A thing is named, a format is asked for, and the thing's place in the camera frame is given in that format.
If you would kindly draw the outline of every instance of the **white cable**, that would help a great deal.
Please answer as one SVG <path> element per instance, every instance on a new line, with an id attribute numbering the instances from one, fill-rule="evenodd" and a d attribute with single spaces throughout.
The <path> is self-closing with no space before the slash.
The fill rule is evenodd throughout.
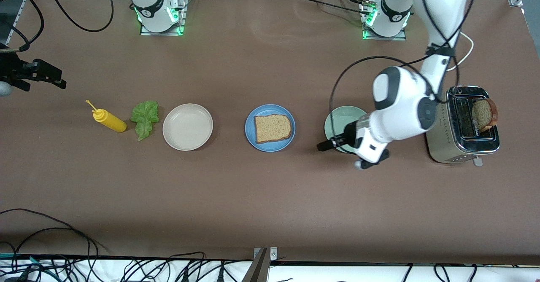
<path id="1" fill-rule="evenodd" d="M 457 62 L 457 65 L 455 65 L 454 67 L 452 68 L 449 68 L 447 69 L 446 71 L 452 71 L 454 69 L 456 69 L 456 67 L 463 63 L 463 61 L 465 61 L 465 59 L 472 53 L 473 51 L 473 48 L 474 48 L 474 42 L 473 42 L 473 39 L 472 38 L 469 38 L 469 36 L 467 34 L 464 34 L 463 32 L 460 32 L 459 34 L 461 34 L 462 36 L 465 36 L 465 38 L 467 38 L 467 40 L 469 40 L 471 42 L 471 49 L 469 49 L 469 52 L 461 59 L 461 61 Z"/>

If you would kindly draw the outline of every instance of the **bread slice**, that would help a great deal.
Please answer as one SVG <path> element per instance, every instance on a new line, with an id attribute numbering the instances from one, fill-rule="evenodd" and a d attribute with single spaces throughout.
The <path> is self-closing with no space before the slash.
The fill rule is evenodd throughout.
<path id="1" fill-rule="evenodd" d="M 292 133 L 291 121 L 285 115 L 255 116 L 257 144 L 288 139 Z"/>
<path id="2" fill-rule="evenodd" d="M 493 127 L 497 124 L 498 119 L 497 107 L 491 99 L 484 98 L 472 105 L 472 120 L 476 122 L 480 132 L 485 132 Z"/>

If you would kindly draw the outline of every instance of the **silver toaster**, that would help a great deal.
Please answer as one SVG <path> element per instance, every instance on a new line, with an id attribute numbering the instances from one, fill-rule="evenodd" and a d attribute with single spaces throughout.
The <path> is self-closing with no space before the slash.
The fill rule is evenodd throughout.
<path id="1" fill-rule="evenodd" d="M 482 166 L 480 156 L 499 149 L 497 126 L 478 132 L 472 119 L 476 101 L 489 98 L 486 90 L 477 86 L 454 86 L 446 92 L 446 104 L 437 107 L 435 126 L 426 132 L 429 153 L 440 163 L 463 163 L 473 160 Z"/>

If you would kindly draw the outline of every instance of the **white plate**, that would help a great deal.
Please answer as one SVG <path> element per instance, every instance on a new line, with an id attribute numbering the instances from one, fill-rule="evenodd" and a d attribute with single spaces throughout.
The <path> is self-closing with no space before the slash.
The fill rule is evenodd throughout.
<path id="1" fill-rule="evenodd" d="M 189 151 L 203 146 L 213 129 L 214 122 L 206 108 L 184 104 L 170 111 L 165 118 L 163 137 L 170 147 Z"/>

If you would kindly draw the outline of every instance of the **green plate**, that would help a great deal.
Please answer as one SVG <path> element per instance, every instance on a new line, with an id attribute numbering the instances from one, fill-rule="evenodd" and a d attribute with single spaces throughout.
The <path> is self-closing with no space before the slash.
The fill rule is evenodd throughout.
<path id="1" fill-rule="evenodd" d="M 336 134 L 342 134 L 343 129 L 345 129 L 345 126 L 347 126 L 347 124 L 356 121 L 365 114 L 366 111 L 363 111 L 362 109 L 354 106 L 342 106 L 332 110 Z M 326 117 L 326 121 L 324 121 L 324 134 L 326 134 L 327 140 L 332 137 L 332 125 L 330 124 L 330 115 L 328 115 Z M 349 151 L 350 153 L 354 153 L 354 148 L 349 145 L 342 146 L 342 148 Z"/>

